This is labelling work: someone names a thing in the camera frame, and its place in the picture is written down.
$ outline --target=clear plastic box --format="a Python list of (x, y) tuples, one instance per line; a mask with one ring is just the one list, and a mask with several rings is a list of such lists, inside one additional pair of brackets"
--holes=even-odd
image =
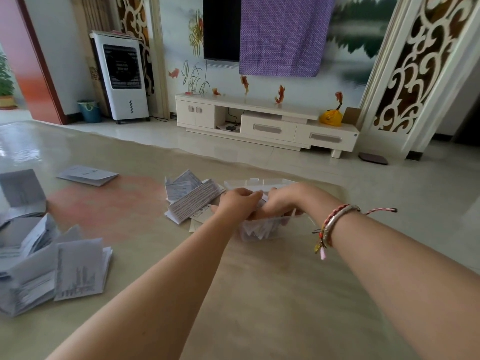
[[(295, 183), (282, 178), (250, 178), (225, 181), (229, 190), (245, 187), (250, 191), (267, 193), (272, 188), (282, 188)], [(292, 236), (311, 235), (317, 229), (315, 222), (306, 214), (291, 217), (273, 217), (263, 220), (244, 221), (239, 228), (239, 236), (243, 241), (259, 241), (286, 238)]]

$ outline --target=drawer handle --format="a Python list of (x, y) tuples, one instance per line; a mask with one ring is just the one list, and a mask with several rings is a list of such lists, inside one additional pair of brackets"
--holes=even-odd
[(310, 139), (321, 140), (322, 142), (329, 143), (339, 143), (342, 141), (342, 138), (332, 135), (317, 134), (315, 132), (310, 133)]
[(267, 133), (273, 133), (273, 134), (282, 133), (282, 129), (276, 126), (253, 124), (253, 129), (258, 130), (260, 132), (267, 132)]

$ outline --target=plastic container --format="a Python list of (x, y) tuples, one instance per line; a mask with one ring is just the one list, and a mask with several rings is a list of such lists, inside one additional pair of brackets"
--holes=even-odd
[(96, 101), (92, 100), (80, 100), (77, 101), (80, 112), (83, 115), (83, 120), (90, 124), (102, 122), (102, 116), (100, 115), (99, 105)]
[[(295, 183), (292, 180), (282, 178), (250, 178), (242, 180), (225, 181), (227, 189), (245, 187), (250, 191), (267, 193), (272, 188), (282, 188)], [(315, 222), (306, 214), (291, 217), (273, 217), (263, 220), (244, 221), (239, 228), (239, 236), (243, 241), (272, 240), (291, 238), (296, 236), (308, 236), (317, 229)]]

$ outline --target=blue bucket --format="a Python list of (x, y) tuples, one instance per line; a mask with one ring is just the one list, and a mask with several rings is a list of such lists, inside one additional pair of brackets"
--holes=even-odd
[(99, 105), (96, 101), (80, 100), (77, 101), (80, 112), (83, 115), (83, 120), (88, 123), (102, 122)]

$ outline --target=person's left hand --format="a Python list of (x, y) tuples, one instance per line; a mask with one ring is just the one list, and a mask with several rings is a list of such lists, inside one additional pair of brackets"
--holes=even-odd
[(211, 206), (215, 216), (222, 216), (225, 220), (239, 225), (257, 209), (257, 203), (262, 198), (263, 192), (252, 192), (247, 188), (236, 188), (220, 196), (218, 206)]

